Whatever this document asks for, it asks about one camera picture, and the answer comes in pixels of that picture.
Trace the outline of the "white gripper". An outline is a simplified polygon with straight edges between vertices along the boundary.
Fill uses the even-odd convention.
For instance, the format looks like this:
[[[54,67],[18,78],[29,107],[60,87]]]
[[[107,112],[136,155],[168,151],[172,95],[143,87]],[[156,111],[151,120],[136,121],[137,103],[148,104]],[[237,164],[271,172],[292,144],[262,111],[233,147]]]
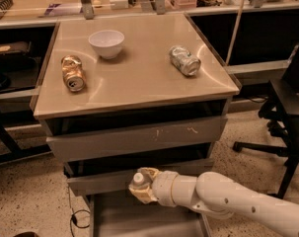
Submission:
[[[130,192],[144,204],[157,201],[163,206],[193,207],[199,202],[195,191],[197,177],[180,175],[177,172],[161,172],[156,168],[143,167],[137,170],[150,186],[129,186]]]

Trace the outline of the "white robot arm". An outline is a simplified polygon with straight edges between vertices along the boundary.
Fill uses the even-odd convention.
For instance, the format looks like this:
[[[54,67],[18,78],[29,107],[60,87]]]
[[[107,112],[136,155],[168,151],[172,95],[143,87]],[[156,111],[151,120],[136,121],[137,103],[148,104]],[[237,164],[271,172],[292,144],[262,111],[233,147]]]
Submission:
[[[260,194],[216,172],[194,177],[140,168],[128,188],[143,203],[183,206],[219,219],[237,213],[283,237],[299,237],[299,204]]]

